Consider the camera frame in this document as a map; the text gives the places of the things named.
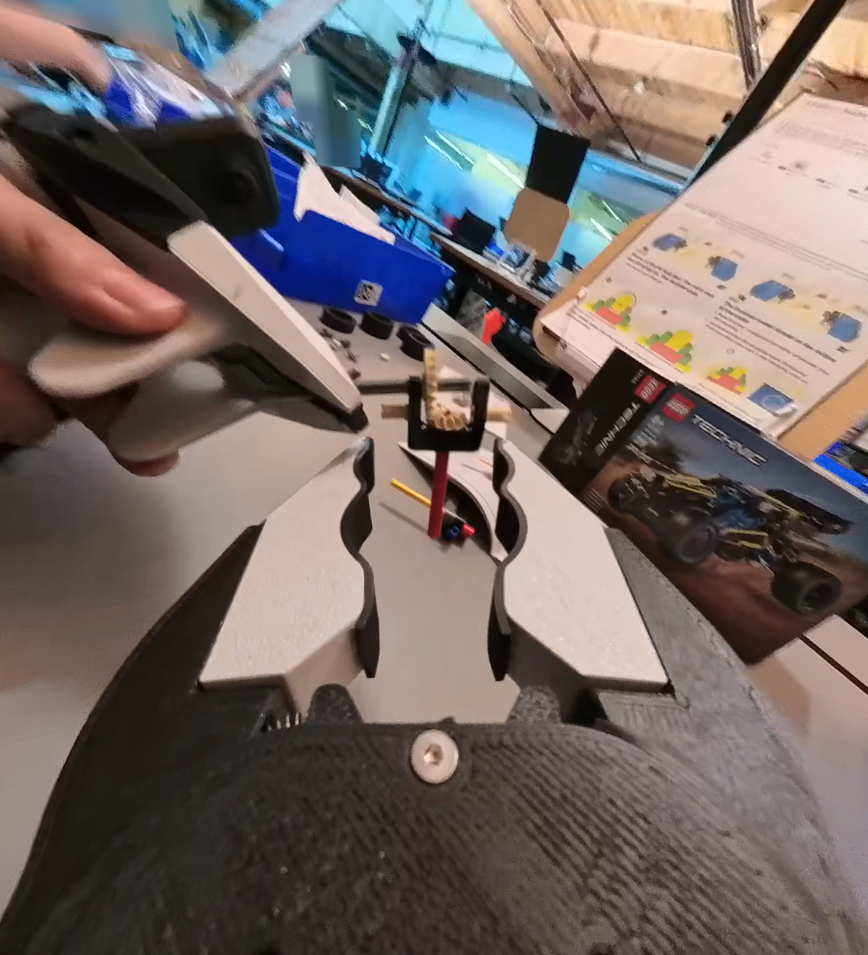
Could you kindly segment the lego set box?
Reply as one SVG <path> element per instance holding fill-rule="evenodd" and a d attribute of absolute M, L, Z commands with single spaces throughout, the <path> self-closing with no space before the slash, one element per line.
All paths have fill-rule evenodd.
<path fill-rule="evenodd" d="M 541 464 L 758 664 L 868 598 L 868 500 L 628 352 Z"/>

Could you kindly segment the cardboard backing board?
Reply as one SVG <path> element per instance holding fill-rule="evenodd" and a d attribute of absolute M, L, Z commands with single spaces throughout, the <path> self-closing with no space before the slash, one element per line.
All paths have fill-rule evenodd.
<path fill-rule="evenodd" d="M 584 383 L 589 383 L 593 378 L 593 366 L 585 359 L 562 356 L 562 335 L 553 328 L 553 316 L 560 310 L 569 309 L 581 298 L 584 289 L 634 244 L 658 217 L 659 212 L 649 213 L 626 226 L 602 252 L 575 274 L 568 286 L 542 307 L 534 319 L 532 333 L 540 352 Z M 807 414 L 776 436 L 775 442 L 802 459 L 813 458 L 837 439 L 845 437 L 867 417 L 868 362 Z"/>

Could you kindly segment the white paper sheets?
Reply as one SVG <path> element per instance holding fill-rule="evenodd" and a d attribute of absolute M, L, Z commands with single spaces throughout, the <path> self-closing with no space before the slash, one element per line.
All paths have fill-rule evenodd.
<path fill-rule="evenodd" d="M 321 166 L 306 155 L 297 177 L 294 215 L 297 221 L 315 212 L 387 245 L 394 245 L 395 234 L 380 223 L 379 214 L 357 198 L 346 186 L 338 192 Z"/>

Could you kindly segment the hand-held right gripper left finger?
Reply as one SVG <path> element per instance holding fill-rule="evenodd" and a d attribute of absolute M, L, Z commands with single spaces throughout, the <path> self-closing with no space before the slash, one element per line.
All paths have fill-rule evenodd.
<path fill-rule="evenodd" d="M 375 444 L 352 442 L 264 520 L 199 684 L 273 687 L 310 702 L 321 686 L 374 678 L 380 662 L 373 530 Z"/>

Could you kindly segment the yellow axle lego subassembly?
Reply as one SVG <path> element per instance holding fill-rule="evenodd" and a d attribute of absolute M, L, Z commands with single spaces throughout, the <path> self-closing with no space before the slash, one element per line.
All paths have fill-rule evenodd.
<path fill-rule="evenodd" d="M 433 505 L 429 497 L 397 479 L 392 479 L 389 484 L 401 494 L 428 508 L 429 511 L 432 510 Z M 440 531 L 437 539 L 444 543 L 462 544 L 471 540 L 474 536 L 475 529 L 467 521 L 447 508 L 440 509 Z"/>

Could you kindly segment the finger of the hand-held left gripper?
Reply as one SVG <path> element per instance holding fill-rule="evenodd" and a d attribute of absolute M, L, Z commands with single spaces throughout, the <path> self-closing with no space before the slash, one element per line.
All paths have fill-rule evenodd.
<path fill-rule="evenodd" d="M 217 355 L 257 379 L 284 417 L 361 434 L 368 418 L 356 384 L 298 310 L 207 222 L 168 235 L 168 252 L 221 298 Z"/>

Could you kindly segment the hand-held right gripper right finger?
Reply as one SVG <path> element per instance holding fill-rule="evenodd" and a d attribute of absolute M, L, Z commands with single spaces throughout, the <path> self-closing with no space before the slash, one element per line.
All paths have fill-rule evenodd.
<path fill-rule="evenodd" d="M 663 692 L 670 679 L 604 523 L 510 440 L 495 441 L 494 679 L 556 693 Z"/>

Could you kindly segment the printed instruction sheet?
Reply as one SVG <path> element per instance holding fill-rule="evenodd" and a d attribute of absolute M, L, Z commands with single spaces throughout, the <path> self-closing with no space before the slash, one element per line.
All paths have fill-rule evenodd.
<path fill-rule="evenodd" d="M 780 438 L 868 365 L 868 106 L 802 94 L 541 319 Z"/>

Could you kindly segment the grey axle gear assembly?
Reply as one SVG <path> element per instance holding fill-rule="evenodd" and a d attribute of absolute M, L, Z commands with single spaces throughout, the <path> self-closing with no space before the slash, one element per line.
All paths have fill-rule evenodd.
<path fill-rule="evenodd" d="M 428 537 L 457 543 L 469 539 L 470 534 L 464 531 L 464 522 L 457 520 L 453 520 L 451 531 L 444 531 L 450 456 L 477 451 L 489 424 L 510 423 L 512 407 L 491 396 L 490 382 L 484 376 L 443 378 L 435 349 L 425 348 L 422 362 L 420 374 L 407 383 L 407 446 L 434 455 Z"/>

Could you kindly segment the hanging black and cardboard sign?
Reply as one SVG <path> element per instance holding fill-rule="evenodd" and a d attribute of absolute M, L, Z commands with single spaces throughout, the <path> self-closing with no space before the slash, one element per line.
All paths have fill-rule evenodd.
<path fill-rule="evenodd" d="M 590 148 L 584 137 L 537 125 L 524 186 L 503 227 L 509 243 L 550 262 L 571 218 L 570 198 Z"/>

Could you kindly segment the person's left hand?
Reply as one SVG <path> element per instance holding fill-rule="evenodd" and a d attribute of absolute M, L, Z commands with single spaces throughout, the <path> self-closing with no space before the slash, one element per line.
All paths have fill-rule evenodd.
<path fill-rule="evenodd" d="M 59 68 L 105 92 L 106 56 L 82 35 L 23 8 L 0 3 L 0 59 Z M 64 317 L 126 335 L 176 328 L 187 305 L 128 268 L 105 247 L 0 173 L 0 284 L 40 296 Z M 24 372 L 0 361 L 0 452 L 39 444 L 68 417 L 104 438 L 119 411 L 117 395 L 63 411 Z"/>

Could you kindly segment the black tripod pole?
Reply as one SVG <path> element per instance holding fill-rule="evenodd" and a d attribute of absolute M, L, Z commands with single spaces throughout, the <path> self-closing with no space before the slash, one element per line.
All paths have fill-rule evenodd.
<path fill-rule="evenodd" d="M 815 1 L 802 14 L 786 42 L 748 93 L 738 113 L 698 164 L 686 187 L 691 187 L 759 127 L 844 6 L 846 1 Z"/>

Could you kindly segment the blue plastic bin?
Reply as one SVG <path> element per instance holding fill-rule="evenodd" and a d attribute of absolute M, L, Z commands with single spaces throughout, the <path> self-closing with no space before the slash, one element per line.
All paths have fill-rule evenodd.
<path fill-rule="evenodd" d="M 266 281 L 289 299 L 417 324 L 454 275 L 439 258 L 375 226 L 369 232 L 298 201 L 317 164 L 266 148 L 280 202 L 277 223 L 231 239 Z"/>

